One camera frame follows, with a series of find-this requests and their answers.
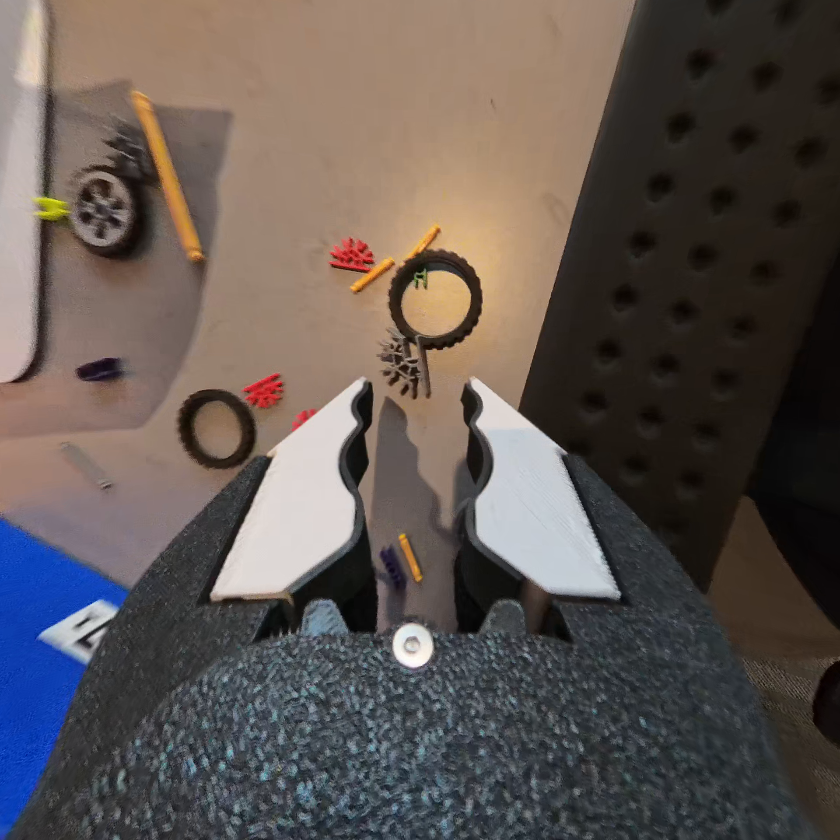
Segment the thin metal pin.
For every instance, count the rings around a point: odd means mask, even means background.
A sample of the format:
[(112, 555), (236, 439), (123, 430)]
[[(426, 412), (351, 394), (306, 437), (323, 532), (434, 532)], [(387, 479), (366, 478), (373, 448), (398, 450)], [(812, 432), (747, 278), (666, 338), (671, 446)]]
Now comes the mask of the thin metal pin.
[(100, 490), (109, 490), (113, 487), (112, 479), (84, 449), (71, 442), (60, 442), (59, 451), (66, 461), (93, 486)]

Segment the grey snowflake connector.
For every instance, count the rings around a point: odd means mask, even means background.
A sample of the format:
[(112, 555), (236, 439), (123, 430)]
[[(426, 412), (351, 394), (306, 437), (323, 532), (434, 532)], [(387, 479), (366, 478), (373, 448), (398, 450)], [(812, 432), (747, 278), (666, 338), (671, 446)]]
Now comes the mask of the grey snowflake connector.
[(157, 171), (141, 128), (114, 117), (111, 132), (103, 142), (110, 149), (108, 159), (122, 178), (148, 186), (157, 185)]
[(387, 338), (380, 342), (377, 358), (382, 362), (382, 374), (390, 387), (400, 396), (415, 400), (419, 395), (432, 395), (427, 352), (432, 349), (431, 337), (418, 335), (409, 340), (395, 327), (387, 329)]

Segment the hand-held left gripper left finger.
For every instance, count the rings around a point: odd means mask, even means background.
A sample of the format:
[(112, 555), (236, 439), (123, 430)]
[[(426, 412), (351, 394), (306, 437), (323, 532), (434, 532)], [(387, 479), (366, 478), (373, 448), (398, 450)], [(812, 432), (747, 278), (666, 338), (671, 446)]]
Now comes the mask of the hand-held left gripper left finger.
[(211, 602), (294, 594), (321, 574), (336, 602), (372, 571), (360, 484), (373, 386), (360, 377), (268, 453), (269, 464), (210, 591)]

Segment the black dimpled plastic panel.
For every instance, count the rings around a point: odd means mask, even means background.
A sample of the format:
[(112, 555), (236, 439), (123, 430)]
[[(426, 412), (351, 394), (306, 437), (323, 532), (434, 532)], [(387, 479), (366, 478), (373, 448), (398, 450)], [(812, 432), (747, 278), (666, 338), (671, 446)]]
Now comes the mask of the black dimpled plastic panel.
[(838, 33), (636, 3), (521, 396), (703, 592), (838, 253)]

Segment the black rubber toy tyre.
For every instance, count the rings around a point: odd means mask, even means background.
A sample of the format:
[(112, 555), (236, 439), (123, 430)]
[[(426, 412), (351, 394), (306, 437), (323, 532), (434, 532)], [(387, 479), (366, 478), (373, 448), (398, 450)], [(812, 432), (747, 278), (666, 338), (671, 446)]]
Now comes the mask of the black rubber toy tyre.
[[(403, 297), (413, 284), (415, 274), (421, 270), (439, 270), (459, 278), (469, 291), (469, 308), (460, 323), (449, 330), (431, 336), (421, 335), (409, 323), (404, 309)], [(464, 342), (480, 320), (483, 309), (483, 290), (480, 278), (473, 266), (461, 255), (444, 249), (429, 249), (406, 259), (396, 271), (388, 292), (388, 308), (395, 329), (404, 339), (413, 344), (421, 340), (426, 350), (448, 350)]]
[[(231, 411), (238, 423), (238, 445), (231, 455), (216, 457), (209, 454), (196, 435), (195, 420), (202, 408), (220, 403)], [(234, 393), (221, 389), (203, 389), (190, 394), (179, 408), (176, 430), (186, 454), (206, 469), (233, 469), (243, 465), (256, 446), (256, 420), (250, 408)]]

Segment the blue white-labelled plastic bin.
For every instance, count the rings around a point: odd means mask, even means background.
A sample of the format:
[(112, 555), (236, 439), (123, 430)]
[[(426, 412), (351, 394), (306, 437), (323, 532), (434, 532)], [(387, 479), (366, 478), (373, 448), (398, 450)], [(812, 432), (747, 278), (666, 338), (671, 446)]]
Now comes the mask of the blue white-labelled plastic bin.
[(96, 637), (58, 647), (40, 638), (82, 612), (78, 635), (91, 634), (127, 590), (6, 520), (1, 524), (1, 831), (9, 832), (33, 793)]

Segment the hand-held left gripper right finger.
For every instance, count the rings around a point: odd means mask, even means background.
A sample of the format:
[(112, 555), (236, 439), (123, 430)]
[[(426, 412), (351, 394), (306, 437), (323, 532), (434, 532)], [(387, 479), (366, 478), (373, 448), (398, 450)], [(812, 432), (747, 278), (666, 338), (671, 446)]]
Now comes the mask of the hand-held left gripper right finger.
[(462, 403), (479, 456), (477, 493), (465, 515), (471, 544), (550, 595), (619, 602), (565, 450), (476, 377)]

